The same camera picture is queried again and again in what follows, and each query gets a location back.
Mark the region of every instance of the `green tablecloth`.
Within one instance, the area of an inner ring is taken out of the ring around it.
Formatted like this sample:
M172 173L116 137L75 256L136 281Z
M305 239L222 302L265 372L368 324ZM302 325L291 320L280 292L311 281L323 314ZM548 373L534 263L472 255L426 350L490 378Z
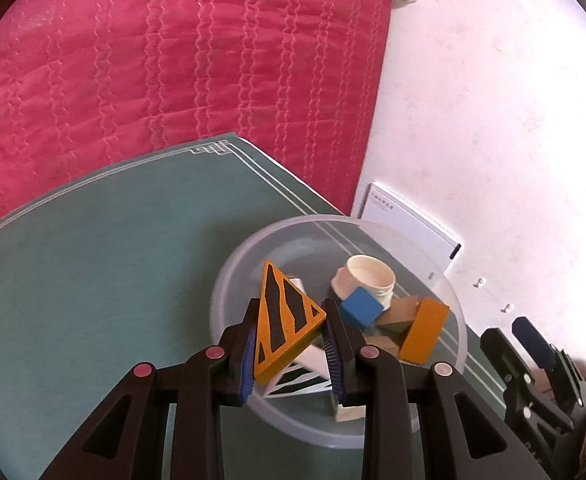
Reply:
M208 345L218 270L250 234L337 211L232 134L110 166L0 221L0 466L37 478L137 362ZM503 386L469 333L465 376L496 410ZM357 479L361 450L279 433L224 409L228 479Z

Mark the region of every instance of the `blue block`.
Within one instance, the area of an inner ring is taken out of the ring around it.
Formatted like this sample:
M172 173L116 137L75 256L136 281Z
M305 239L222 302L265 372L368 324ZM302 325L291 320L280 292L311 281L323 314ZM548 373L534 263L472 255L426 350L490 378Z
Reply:
M361 286L340 304L343 321L361 330L371 326L383 310L382 305Z

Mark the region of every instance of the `clear plastic bowl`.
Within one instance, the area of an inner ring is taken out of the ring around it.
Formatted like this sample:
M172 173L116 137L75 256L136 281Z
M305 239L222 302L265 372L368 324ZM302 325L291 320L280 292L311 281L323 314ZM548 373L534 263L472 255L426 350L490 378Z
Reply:
M217 276L211 297L211 335L240 323L250 298L258 298L264 260L290 277L300 278L307 294L321 304L336 270L349 256L374 256L394 271L398 297L417 294L439 299L449 317L430 355L431 364L446 361L462 372L467 357L467 330L462 308L445 276L422 250L386 226L334 215L282 220L250 236L231 254ZM340 449L364 446L364 420L335 422L328 393L263 398L256 385L249 407L280 431L310 444ZM419 429L413 406L413 430Z

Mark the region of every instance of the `pink bedspread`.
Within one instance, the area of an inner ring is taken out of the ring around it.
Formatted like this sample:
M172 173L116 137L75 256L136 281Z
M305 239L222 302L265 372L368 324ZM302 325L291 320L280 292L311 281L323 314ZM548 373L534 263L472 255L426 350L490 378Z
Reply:
M348 212L391 0L18 0L0 22L0 217L235 131Z

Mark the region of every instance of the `white plastic cup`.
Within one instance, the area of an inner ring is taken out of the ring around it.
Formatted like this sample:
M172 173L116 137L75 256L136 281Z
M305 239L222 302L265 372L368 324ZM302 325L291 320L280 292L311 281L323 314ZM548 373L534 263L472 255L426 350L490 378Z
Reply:
M331 286L341 300L345 300L361 286L387 309L393 298L395 273L391 267L373 256L355 254L338 269Z

